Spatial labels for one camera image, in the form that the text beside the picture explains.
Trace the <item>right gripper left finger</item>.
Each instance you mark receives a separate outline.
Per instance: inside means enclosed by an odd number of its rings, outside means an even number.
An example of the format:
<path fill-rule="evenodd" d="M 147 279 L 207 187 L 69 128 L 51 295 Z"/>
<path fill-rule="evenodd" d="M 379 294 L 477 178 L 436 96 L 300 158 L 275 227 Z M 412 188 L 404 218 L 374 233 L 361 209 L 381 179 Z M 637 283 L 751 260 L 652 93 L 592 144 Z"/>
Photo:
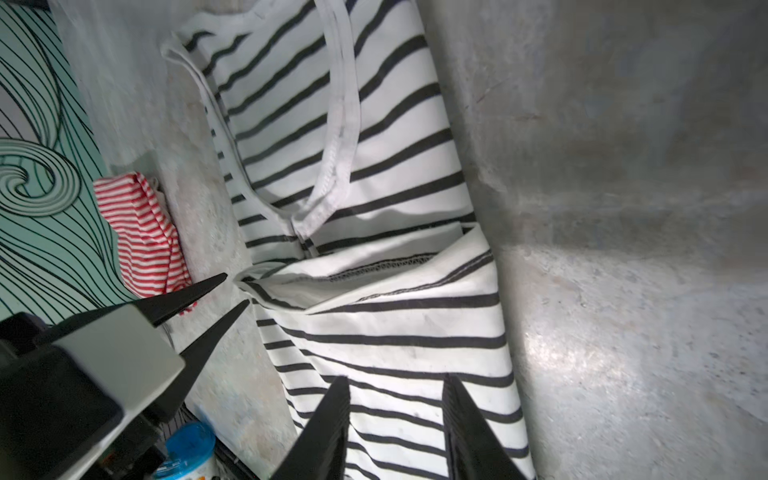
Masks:
<path fill-rule="evenodd" d="M 339 377 L 271 479 L 344 479 L 349 417 L 349 382 Z"/>

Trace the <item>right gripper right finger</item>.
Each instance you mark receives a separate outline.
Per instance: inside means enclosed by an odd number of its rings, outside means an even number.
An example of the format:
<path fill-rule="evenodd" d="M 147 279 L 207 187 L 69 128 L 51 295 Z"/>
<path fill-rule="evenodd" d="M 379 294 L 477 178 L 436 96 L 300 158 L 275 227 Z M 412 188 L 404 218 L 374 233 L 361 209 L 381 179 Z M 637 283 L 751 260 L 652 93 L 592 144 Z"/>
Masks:
<path fill-rule="evenodd" d="M 455 375 L 444 378 L 442 405 L 450 479 L 525 479 Z"/>

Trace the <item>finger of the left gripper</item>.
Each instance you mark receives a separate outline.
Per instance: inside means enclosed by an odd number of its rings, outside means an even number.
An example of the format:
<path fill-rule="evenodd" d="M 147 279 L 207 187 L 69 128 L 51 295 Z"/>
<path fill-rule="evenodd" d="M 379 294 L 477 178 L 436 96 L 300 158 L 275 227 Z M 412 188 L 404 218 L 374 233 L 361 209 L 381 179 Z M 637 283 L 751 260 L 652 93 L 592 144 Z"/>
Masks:
<path fill-rule="evenodd" d="M 78 313 L 38 334 L 33 342 L 36 346 L 50 344 L 125 306 L 136 307 L 152 326 L 158 327 L 173 316 L 192 307 L 198 300 L 222 284 L 227 277 L 226 273 L 220 273 L 171 293 Z"/>
<path fill-rule="evenodd" d="M 176 415 L 218 343 L 249 304 L 248 300 L 241 301 L 181 352 L 185 366 L 169 387 L 147 407 L 146 416 L 149 419 L 167 423 Z"/>

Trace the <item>red white striped tank top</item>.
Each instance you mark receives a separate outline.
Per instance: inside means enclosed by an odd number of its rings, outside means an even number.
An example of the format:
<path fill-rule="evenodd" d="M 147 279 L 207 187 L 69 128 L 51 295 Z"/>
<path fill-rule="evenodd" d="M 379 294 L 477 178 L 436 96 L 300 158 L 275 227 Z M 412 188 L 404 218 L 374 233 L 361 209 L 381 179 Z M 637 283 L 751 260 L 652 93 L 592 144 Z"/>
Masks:
<path fill-rule="evenodd" d="M 117 235 L 118 266 L 129 291 L 149 298 L 193 284 L 177 228 L 153 182 L 131 172 L 94 181 L 93 192 Z"/>

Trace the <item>black white striped tank top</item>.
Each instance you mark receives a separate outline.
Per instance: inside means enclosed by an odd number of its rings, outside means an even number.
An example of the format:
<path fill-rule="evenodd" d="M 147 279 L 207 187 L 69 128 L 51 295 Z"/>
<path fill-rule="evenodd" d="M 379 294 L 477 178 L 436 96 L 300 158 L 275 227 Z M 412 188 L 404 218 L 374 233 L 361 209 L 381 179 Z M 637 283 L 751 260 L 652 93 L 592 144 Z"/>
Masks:
<path fill-rule="evenodd" d="M 258 1 L 163 44 L 196 82 L 251 264 L 235 279 L 303 430 L 350 387 L 350 479 L 446 479 L 458 377 L 535 467 L 497 268 L 412 1 Z"/>

